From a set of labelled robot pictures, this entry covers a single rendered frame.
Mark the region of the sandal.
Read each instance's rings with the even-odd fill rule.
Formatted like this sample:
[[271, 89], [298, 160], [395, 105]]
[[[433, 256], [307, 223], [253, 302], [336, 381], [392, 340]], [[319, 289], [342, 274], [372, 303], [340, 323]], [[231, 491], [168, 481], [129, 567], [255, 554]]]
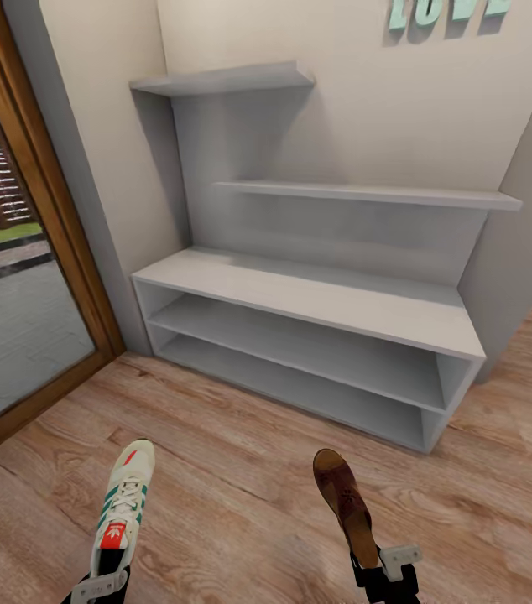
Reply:
[[320, 449], [314, 457], [313, 472], [321, 495], [336, 514], [361, 567], [378, 568], [380, 558], [372, 536], [372, 518], [347, 461], [332, 449]]

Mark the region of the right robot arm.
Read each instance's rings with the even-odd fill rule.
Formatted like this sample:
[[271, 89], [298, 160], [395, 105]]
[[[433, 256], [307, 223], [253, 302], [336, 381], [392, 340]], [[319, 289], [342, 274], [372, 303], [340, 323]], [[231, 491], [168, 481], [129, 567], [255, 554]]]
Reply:
[[378, 549], [378, 553], [381, 565], [363, 569], [350, 550], [357, 586], [365, 586], [368, 600], [372, 604], [420, 604], [413, 563], [422, 560], [422, 548], [417, 543], [407, 543]]

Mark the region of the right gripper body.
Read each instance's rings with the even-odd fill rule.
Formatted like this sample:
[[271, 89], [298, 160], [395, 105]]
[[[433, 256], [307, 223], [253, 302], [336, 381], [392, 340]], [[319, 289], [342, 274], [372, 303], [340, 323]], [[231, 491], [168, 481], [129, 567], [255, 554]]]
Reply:
[[413, 564], [400, 567], [403, 580], [390, 582], [384, 574], [382, 565], [363, 571], [363, 582], [368, 600], [372, 604], [404, 604], [414, 601], [420, 604], [416, 593], [419, 593], [418, 582]]

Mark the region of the gym shoe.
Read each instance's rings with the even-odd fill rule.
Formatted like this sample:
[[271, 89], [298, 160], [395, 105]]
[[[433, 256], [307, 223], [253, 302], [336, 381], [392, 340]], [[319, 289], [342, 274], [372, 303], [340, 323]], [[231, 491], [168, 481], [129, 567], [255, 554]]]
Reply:
[[149, 439], [136, 439], [118, 458], [96, 532], [89, 578], [118, 573], [133, 563], [154, 466], [155, 450]]

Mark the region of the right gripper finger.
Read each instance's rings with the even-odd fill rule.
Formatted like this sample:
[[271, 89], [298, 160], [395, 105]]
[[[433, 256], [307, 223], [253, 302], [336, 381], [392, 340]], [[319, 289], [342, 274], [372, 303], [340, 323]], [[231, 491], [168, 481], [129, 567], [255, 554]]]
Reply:
[[365, 569], [363, 569], [363, 568], [361, 567], [361, 565], [360, 565], [360, 564], [359, 564], [359, 562], [357, 561], [357, 558], [356, 558], [356, 556], [354, 555], [354, 553], [353, 553], [353, 551], [352, 551], [352, 550], [350, 550], [350, 556], [351, 556], [351, 558], [353, 559], [353, 565], [352, 565], [352, 568], [353, 568], [353, 570], [354, 570], [354, 575], [355, 575], [355, 577], [356, 577], [356, 583], [357, 583], [357, 586], [358, 586], [359, 588], [361, 588], [361, 587], [365, 586], [365, 582], [363, 582], [363, 571], [364, 571]]

